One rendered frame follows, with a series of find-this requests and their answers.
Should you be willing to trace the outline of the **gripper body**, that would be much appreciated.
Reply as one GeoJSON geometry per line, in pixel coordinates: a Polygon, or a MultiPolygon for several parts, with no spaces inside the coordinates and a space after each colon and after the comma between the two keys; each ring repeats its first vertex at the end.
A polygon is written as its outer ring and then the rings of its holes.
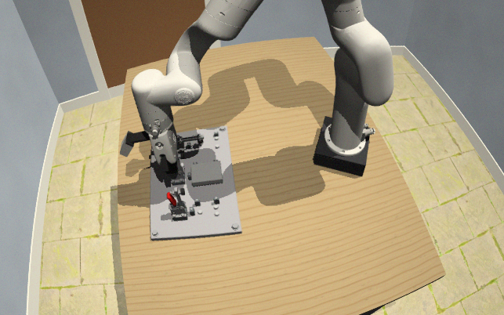
{"type": "Polygon", "coordinates": [[[150,143],[157,163],[159,164],[161,162],[161,154],[165,154],[166,159],[171,164],[176,163],[177,135],[173,120],[171,125],[167,129],[163,130],[162,132],[158,132],[156,136],[152,135],[150,132],[145,132],[149,134],[150,143]]]}

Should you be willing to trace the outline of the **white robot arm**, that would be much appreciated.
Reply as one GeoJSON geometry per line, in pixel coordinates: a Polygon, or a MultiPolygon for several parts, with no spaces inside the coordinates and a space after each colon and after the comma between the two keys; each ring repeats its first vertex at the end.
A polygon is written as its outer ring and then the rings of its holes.
{"type": "MultiPolygon", "coordinates": [[[[361,0],[321,0],[335,53],[335,99],[325,143],[341,156],[359,154],[365,137],[368,105],[386,103],[394,86],[390,45],[364,17],[361,0]],[[357,74],[358,73],[358,74],[357,74]],[[330,131],[331,129],[331,131],[330,131]]],[[[216,41],[235,39],[263,0],[210,0],[172,51],[166,76],[157,69],[140,72],[132,80],[132,94],[145,131],[156,136],[173,120],[171,106],[197,102],[202,94],[200,62],[216,41]]],[[[128,157],[134,143],[150,140],[145,131],[128,131],[120,155],[128,157]]]]}

